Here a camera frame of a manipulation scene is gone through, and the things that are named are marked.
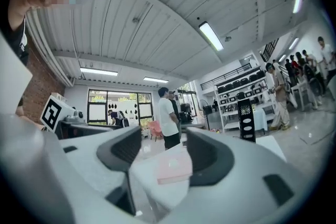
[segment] backpack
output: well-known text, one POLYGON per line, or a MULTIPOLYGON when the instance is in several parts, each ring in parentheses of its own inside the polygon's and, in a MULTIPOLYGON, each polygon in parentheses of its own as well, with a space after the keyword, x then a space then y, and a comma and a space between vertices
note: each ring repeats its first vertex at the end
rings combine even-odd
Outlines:
POLYGON ((322 95, 322 87, 318 79, 315 77, 315 72, 313 69, 306 63, 303 65, 303 74, 307 78, 308 85, 315 96, 322 95))

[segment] black shorts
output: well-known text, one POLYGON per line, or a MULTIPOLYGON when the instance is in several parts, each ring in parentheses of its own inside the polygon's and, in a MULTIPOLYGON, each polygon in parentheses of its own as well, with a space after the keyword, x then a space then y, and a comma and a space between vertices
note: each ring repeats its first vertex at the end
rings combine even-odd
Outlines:
POLYGON ((163 136, 163 139, 164 139, 164 147, 169 149, 180 143, 180 134, 177 133, 171 136, 163 136))

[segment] shelf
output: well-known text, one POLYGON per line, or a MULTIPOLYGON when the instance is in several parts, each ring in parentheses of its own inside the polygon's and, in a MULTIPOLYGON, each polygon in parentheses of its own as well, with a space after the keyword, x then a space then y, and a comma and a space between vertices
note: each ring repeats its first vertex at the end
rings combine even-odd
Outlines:
POLYGON ((253 84, 255 84, 255 83, 257 83, 257 82, 259 82, 259 81, 261 81, 261 80, 264 80, 264 79, 266 79, 266 77, 263 77, 263 78, 261 78, 261 79, 257 79, 257 80, 255 80, 255 81, 253 81, 253 82, 250 82, 250 83, 245 84, 245 85, 243 85, 243 86, 240 86, 240 87, 238 87, 238 88, 229 90, 229 91, 227 91, 227 92, 219 93, 218 95, 221 96, 221 95, 224 95, 224 94, 228 94, 228 93, 230 93, 230 92, 237 91, 237 90, 239 90, 239 89, 242 89, 242 88, 251 86, 251 85, 253 85, 253 84))
MULTIPOLYGON (((267 103, 264 103, 264 104, 259 104, 259 105, 256 106, 256 109, 263 109, 263 108, 266 108, 266 107, 274 105, 274 104, 276 104, 276 103, 275 102, 267 102, 267 103)), ((231 115, 238 115, 238 110, 225 112, 225 113, 222 114, 222 116, 231 116, 231 115)))
MULTIPOLYGON (((274 119, 274 114, 271 113, 271 114, 267 114, 266 115, 266 121, 271 121, 274 119)), ((235 122, 230 122, 230 123, 227 123, 225 126, 224 126, 224 129, 233 129, 233 128, 239 128, 239 121, 235 121, 235 122)))
POLYGON ((259 96, 259 95, 262 95, 262 94, 263 94, 264 92, 266 92, 266 91, 263 91, 263 92, 258 93, 258 94, 256 94, 256 95, 252 95, 252 96, 250 96, 250 97, 247 97, 247 98, 244 98, 244 99, 240 99, 240 100, 237 100, 237 101, 234 101, 234 102, 231 102, 231 103, 221 104, 219 107, 223 107, 223 106, 226 106, 226 105, 235 104, 235 103, 238 103, 238 101, 242 101, 242 100, 246 100, 246 99, 250 99, 250 98, 257 97, 257 96, 259 96))

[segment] ceiling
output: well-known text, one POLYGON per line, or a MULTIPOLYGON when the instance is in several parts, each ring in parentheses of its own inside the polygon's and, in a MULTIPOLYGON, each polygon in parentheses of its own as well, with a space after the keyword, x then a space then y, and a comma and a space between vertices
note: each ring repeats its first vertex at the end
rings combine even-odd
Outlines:
POLYGON ((258 49, 306 19, 295 0, 87 0, 74 9, 33 10, 34 42, 52 68, 76 83, 89 81, 175 88, 258 49), (207 21, 224 49, 199 31, 207 21), (80 67, 117 71, 117 77, 82 74, 80 67))

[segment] white t-shirt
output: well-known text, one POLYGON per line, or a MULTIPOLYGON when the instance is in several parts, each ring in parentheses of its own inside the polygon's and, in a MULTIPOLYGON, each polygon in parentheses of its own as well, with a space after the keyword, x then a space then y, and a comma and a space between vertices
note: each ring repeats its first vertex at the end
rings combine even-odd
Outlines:
POLYGON ((308 54, 308 57, 313 59, 313 67, 316 67, 316 73, 320 72, 319 65, 317 64, 316 57, 313 54, 308 54))
POLYGON ((332 58, 332 52, 334 50, 331 48, 331 46, 329 44, 325 44, 324 48, 321 48, 321 52, 323 55, 323 58, 327 61, 327 65, 328 65, 328 70, 334 70, 336 69, 336 64, 335 61, 332 61, 331 63, 329 63, 329 61, 332 58))
POLYGON ((159 123, 164 136, 177 134, 176 123, 170 118, 169 114, 174 113, 173 104, 169 99, 160 98, 159 100, 159 123))

